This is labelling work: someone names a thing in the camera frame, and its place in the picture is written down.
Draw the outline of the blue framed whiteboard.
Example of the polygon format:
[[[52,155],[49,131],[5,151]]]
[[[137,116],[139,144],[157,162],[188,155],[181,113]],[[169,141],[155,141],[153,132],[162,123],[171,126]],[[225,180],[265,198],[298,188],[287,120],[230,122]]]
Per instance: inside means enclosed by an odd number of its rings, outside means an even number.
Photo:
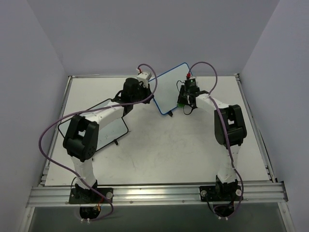
[[[179,95],[178,81],[184,81],[188,71],[189,66],[184,62],[157,77],[154,102],[161,115],[173,116],[172,111],[177,108]]]

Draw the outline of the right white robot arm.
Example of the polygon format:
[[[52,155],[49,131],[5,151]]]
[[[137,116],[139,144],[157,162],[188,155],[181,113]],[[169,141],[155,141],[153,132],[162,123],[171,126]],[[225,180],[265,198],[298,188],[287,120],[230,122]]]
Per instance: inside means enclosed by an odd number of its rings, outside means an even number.
[[[242,109],[239,105],[230,105],[213,98],[209,92],[200,90],[195,78],[183,81],[179,90],[177,104],[192,110],[202,109],[214,116],[214,136],[222,147],[220,167],[216,175],[214,193],[219,199],[226,199],[231,194],[242,194],[242,182],[237,171],[239,150],[247,136]]]

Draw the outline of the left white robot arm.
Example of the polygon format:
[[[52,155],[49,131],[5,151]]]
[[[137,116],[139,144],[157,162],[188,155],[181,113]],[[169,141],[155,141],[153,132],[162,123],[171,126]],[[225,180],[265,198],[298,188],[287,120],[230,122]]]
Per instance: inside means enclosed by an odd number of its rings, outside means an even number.
[[[126,116],[133,104],[149,104],[153,98],[149,77],[127,78],[123,89],[108,100],[106,109],[71,118],[63,147],[71,157],[74,171],[79,175],[75,187],[87,203],[97,198],[97,180],[94,176],[92,157],[97,151],[99,131],[117,119]]]

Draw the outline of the black framed whiteboard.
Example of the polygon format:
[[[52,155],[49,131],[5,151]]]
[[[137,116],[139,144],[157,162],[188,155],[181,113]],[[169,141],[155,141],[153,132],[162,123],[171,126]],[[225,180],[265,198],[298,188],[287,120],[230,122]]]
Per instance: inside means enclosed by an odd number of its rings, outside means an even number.
[[[92,106],[90,109],[98,109],[101,107],[105,107],[111,99],[106,99],[105,101],[102,101],[94,106]],[[70,118],[62,121],[58,125],[58,130],[62,137],[64,138],[67,132],[67,129],[70,124]],[[124,136],[125,134],[128,133],[128,127],[124,121],[124,119],[119,118],[110,124],[108,124],[106,127],[100,129],[99,134],[98,134],[98,142],[97,142],[97,150],[99,151],[102,148],[106,147],[109,144],[112,144],[115,142],[115,140],[118,140],[120,137]]]

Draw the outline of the aluminium front rail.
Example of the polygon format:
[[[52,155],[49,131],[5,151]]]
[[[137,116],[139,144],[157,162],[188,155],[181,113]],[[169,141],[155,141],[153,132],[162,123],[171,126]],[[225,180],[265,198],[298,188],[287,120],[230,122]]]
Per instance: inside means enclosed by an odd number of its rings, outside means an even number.
[[[137,205],[195,205],[202,204],[201,198],[207,194],[200,189],[201,184],[113,186],[114,206]],[[35,187],[31,190],[27,207],[71,207],[71,188]],[[247,182],[244,184],[243,203],[281,203],[288,197],[283,183]]]

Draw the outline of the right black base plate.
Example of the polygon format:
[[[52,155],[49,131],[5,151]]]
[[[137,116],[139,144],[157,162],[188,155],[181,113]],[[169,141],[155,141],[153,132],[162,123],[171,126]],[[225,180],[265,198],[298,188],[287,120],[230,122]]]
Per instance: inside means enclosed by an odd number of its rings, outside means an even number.
[[[220,192],[212,186],[199,186],[200,199],[202,202],[233,202],[243,200],[240,186],[236,189],[230,189],[227,192]]]

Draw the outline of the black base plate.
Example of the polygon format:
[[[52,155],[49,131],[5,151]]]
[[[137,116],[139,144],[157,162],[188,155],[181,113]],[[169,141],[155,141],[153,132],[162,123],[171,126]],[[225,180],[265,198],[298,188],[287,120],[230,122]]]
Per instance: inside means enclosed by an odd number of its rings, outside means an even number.
[[[112,202],[113,188],[98,188],[97,191]],[[102,199],[99,194],[79,186],[75,186],[71,189],[68,202],[69,204],[108,203],[107,200]]]
[[[199,186],[200,199],[202,202],[233,202],[243,200],[240,186],[236,189],[230,189],[227,192],[220,192],[212,186]]]

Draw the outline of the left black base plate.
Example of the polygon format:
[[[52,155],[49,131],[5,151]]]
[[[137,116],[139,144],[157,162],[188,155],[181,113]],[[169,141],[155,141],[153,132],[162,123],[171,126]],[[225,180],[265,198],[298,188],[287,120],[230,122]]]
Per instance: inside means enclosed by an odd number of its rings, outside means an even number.
[[[97,191],[112,202],[113,188],[98,188]],[[75,186],[71,189],[68,202],[69,204],[108,203],[107,200],[102,199],[99,194],[79,186]]]

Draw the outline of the aluminium table edge frame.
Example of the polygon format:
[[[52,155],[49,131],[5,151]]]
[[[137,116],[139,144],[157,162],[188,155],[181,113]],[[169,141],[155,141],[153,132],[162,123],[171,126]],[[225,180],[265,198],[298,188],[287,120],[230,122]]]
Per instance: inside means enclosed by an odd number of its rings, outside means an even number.
[[[277,182],[277,179],[276,179],[276,177],[274,175],[274,171],[273,171],[273,168],[272,168],[271,161],[269,159],[267,148],[265,146],[262,134],[261,134],[261,132],[260,132],[260,130],[258,128],[258,125],[257,125],[257,123],[255,121],[254,116],[253,116],[253,113],[252,113],[252,111],[250,109],[250,106],[248,104],[247,98],[246,98],[246,96],[244,94],[244,91],[243,91],[243,88],[242,88],[242,85],[241,85],[241,79],[240,79],[240,74],[239,73],[235,74],[235,79],[236,79],[236,82],[238,84],[238,87],[239,87],[239,90],[240,90],[240,93],[241,93],[241,96],[242,96],[245,108],[247,110],[247,113],[248,113],[248,116],[249,116],[249,120],[250,120],[252,129],[253,129],[253,133],[254,133],[255,139],[257,141],[257,145],[259,147],[259,150],[260,150],[260,153],[261,153],[261,156],[262,156],[262,160],[263,160],[264,165],[266,167],[266,171],[267,171],[268,177],[269,177],[269,179],[272,182],[275,183],[275,182]]]

